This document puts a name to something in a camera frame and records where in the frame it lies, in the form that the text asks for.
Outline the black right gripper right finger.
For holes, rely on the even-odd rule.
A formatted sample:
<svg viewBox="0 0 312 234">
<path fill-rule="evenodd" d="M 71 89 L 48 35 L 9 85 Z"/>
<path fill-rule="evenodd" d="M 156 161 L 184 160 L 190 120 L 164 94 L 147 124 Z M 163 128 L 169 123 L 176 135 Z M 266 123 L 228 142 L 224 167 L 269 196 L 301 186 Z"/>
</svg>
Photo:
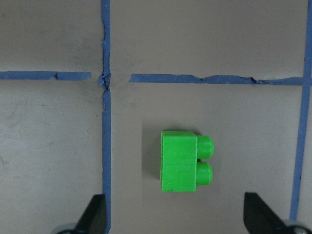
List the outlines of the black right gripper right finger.
<svg viewBox="0 0 312 234">
<path fill-rule="evenodd" d="M 286 224 L 257 194 L 244 194 L 244 225 L 250 234 L 281 234 Z"/>
</svg>

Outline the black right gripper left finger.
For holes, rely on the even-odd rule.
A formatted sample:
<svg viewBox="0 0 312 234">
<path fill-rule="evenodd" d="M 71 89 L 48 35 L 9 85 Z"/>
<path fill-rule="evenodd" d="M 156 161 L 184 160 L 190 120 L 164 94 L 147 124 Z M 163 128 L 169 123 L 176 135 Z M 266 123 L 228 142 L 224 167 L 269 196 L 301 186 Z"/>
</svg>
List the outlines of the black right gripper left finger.
<svg viewBox="0 0 312 234">
<path fill-rule="evenodd" d="M 75 226 L 77 234 L 103 234 L 107 227 L 105 195 L 94 195 Z"/>
</svg>

